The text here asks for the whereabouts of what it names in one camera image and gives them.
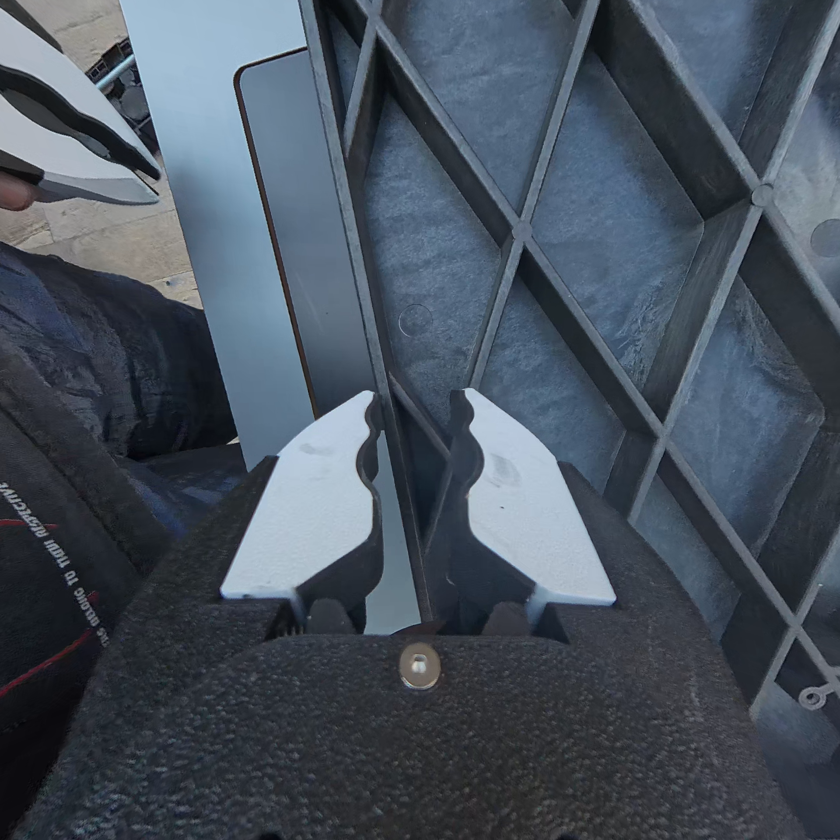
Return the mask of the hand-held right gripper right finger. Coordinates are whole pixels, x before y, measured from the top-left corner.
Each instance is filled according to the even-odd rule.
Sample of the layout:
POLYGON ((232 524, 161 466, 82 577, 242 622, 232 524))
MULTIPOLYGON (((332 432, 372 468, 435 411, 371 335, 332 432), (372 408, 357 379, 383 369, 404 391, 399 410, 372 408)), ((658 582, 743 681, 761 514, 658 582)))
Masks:
POLYGON ((450 393, 450 579, 489 616, 552 605, 612 608, 616 593, 559 462, 535 434, 468 387, 450 393))

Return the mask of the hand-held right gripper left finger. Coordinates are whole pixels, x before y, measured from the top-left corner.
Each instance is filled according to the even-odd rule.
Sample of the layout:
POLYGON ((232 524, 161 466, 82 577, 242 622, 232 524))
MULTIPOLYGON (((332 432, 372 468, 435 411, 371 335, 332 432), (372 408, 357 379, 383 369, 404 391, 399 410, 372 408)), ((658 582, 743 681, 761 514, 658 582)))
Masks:
POLYGON ((305 621, 319 600, 348 612, 384 570, 382 503, 373 481, 379 396, 360 392, 278 454, 221 584, 226 601, 285 600, 305 621))

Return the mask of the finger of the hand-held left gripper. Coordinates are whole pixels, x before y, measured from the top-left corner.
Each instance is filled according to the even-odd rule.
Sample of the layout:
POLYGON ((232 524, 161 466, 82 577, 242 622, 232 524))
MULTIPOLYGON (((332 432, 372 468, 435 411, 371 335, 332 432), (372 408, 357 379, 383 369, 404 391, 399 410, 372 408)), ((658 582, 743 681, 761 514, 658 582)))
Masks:
POLYGON ((2 91, 45 106, 92 151, 158 181, 153 155, 111 102, 21 7, 2 8, 2 91))
POLYGON ((152 205, 157 192, 130 169, 88 148, 45 106, 2 91, 1 170, 32 185, 41 199, 152 205))

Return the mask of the grey desk leg panel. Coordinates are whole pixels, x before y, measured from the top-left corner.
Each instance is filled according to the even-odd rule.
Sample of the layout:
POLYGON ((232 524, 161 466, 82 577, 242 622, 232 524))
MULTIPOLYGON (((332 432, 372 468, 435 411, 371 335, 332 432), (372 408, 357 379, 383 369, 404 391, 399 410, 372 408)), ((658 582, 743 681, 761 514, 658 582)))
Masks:
POLYGON ((306 45, 298 2, 121 1, 197 289, 250 469, 313 419, 235 91, 306 45))

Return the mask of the grey desk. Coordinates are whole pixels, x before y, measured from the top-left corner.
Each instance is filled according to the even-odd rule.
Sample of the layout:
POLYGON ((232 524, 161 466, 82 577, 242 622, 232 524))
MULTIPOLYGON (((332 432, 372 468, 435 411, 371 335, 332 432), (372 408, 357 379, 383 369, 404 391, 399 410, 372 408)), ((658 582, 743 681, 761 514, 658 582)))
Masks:
POLYGON ((234 80, 313 418, 376 391, 306 47, 234 80))

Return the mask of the person's left hand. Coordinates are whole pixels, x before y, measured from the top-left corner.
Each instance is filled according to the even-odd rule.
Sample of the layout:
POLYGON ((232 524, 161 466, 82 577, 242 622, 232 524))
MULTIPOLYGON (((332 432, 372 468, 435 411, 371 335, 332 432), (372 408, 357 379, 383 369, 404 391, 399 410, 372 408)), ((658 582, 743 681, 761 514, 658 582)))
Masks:
POLYGON ((35 203, 47 199, 47 195, 36 185, 22 181, 8 173, 1 171, 0 179, 0 204, 2 209, 10 212, 23 212, 35 203))

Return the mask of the metal rod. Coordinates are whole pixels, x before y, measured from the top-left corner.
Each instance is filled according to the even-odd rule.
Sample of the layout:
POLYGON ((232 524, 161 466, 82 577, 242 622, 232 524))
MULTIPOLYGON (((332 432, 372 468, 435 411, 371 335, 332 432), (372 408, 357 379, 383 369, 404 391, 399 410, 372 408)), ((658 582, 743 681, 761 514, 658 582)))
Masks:
POLYGON ((133 68, 136 65, 136 60, 136 55, 127 56, 118 63, 118 65, 105 73, 104 76, 97 79, 94 84, 100 90, 107 88, 109 85, 113 84, 114 81, 119 79, 124 72, 133 68))

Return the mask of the dark trousers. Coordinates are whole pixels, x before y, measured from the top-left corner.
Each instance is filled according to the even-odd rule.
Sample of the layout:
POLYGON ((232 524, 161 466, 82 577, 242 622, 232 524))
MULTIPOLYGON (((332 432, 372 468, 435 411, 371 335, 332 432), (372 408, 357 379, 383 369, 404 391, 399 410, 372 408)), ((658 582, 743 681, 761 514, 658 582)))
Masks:
POLYGON ((132 562, 247 471, 205 313, 2 244, 2 409, 132 562))

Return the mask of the black jacket with red print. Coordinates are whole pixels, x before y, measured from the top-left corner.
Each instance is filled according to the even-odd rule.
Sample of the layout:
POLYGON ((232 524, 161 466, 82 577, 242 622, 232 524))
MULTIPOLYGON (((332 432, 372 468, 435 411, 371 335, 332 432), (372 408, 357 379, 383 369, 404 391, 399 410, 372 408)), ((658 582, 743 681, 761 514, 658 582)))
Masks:
POLYGON ((171 537, 6 339, 1 404, 5 838, 56 761, 121 613, 171 537))

